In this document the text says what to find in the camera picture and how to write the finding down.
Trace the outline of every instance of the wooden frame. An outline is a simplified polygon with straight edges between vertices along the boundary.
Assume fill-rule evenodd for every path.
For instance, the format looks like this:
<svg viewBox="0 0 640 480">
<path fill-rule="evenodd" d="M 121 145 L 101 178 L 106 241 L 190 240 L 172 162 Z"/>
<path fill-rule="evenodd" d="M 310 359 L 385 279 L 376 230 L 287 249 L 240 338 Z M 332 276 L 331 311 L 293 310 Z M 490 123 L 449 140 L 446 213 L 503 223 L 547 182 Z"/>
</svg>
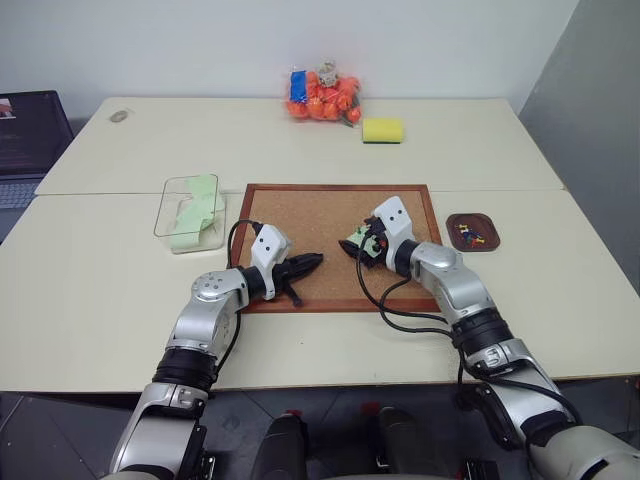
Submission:
<svg viewBox="0 0 640 480">
<path fill-rule="evenodd" d="M 253 184 L 247 185 L 247 190 L 240 210 L 240 218 L 249 218 L 256 191 L 411 191 L 418 192 L 425 213 L 425 221 L 431 235 L 431 241 L 442 244 L 438 224 L 436 222 L 429 190 L 426 185 L 296 185 L 296 184 Z M 242 247 L 246 235 L 247 225 L 238 226 L 231 248 L 233 264 L 238 264 L 242 254 Z M 405 311 L 437 312 L 439 308 L 435 300 L 425 292 L 423 298 L 389 299 L 390 308 Z M 269 302 L 259 302 L 251 305 L 247 312 L 284 313 L 284 312 L 362 312 L 377 311 L 364 295 L 362 298 L 314 300 L 305 299 L 301 310 L 292 308 L 291 301 L 285 295 L 280 295 Z"/>
</svg>

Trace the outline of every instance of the small green object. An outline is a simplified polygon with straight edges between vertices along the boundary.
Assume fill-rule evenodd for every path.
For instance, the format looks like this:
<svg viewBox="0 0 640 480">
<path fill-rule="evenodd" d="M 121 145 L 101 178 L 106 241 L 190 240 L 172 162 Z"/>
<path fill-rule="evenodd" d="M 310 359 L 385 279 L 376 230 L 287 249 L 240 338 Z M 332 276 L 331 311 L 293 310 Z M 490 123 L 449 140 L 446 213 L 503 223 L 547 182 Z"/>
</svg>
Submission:
<svg viewBox="0 0 640 480">
<path fill-rule="evenodd" d="M 187 187 L 193 198 L 176 217 L 176 226 L 171 236 L 173 250 L 198 246 L 200 232 L 213 224 L 215 211 L 224 210 L 224 201 L 217 186 L 212 175 L 198 175 L 187 179 Z"/>
<path fill-rule="evenodd" d="M 358 247 L 360 247 L 360 245 L 362 244 L 362 240 L 364 239 L 364 235 L 367 233 L 368 230 L 369 230 L 369 225 L 358 227 L 356 228 L 356 231 L 353 234 L 347 237 L 347 240 L 355 243 L 356 245 L 358 245 Z M 369 255 L 371 258 L 376 258 L 381 253 L 380 249 L 378 249 L 377 252 L 373 249 L 373 246 L 377 243 L 378 243 L 378 238 L 375 235 L 372 235 L 367 239 L 367 241 L 364 244 L 364 248 L 362 250 L 366 252 L 367 255 Z"/>
</svg>

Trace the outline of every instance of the laptop screen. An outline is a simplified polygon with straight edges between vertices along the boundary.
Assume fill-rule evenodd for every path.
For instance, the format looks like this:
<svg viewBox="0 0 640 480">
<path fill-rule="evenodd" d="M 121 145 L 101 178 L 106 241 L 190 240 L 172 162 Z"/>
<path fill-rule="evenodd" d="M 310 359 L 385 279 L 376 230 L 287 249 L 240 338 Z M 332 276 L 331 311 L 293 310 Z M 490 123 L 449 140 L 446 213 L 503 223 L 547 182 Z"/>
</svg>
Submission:
<svg viewBox="0 0 640 480">
<path fill-rule="evenodd" d="M 0 93 L 0 176 L 45 174 L 72 140 L 56 92 Z"/>
</svg>

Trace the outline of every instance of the floor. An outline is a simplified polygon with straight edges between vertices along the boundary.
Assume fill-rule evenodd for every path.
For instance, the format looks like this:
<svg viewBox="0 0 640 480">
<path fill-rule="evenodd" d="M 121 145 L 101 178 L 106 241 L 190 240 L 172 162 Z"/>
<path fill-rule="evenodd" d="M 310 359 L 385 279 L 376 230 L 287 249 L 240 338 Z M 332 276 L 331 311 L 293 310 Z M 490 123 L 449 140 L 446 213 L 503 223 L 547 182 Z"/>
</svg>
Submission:
<svg viewBox="0 0 640 480">
<path fill-rule="evenodd" d="M 561 389 L 586 422 L 640 448 L 637 381 L 585 380 Z M 479 414 L 455 409 L 453 393 L 450 385 L 223 392 L 209 402 L 202 423 L 207 447 L 217 455 L 217 480 L 247 479 L 264 432 L 287 410 L 301 412 L 308 424 L 310 479 L 374 472 L 365 425 L 382 406 L 416 417 L 439 473 L 454 475 L 460 459 L 473 457 L 495 460 L 501 478 L 531 478 L 525 456 L 498 448 Z M 0 394 L 0 480 L 101 478 L 129 414 L 126 408 Z"/>
</svg>

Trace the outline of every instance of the clear plastic container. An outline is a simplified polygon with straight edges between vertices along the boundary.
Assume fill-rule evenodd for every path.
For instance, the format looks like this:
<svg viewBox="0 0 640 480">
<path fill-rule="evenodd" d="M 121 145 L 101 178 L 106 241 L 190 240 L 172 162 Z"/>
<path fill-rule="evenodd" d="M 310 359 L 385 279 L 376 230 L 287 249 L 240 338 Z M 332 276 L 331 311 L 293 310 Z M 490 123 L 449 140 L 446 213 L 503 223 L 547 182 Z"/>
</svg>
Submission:
<svg viewBox="0 0 640 480">
<path fill-rule="evenodd" d="M 164 183 L 153 233 L 175 254 L 224 245 L 226 205 L 214 174 L 174 177 Z"/>
</svg>

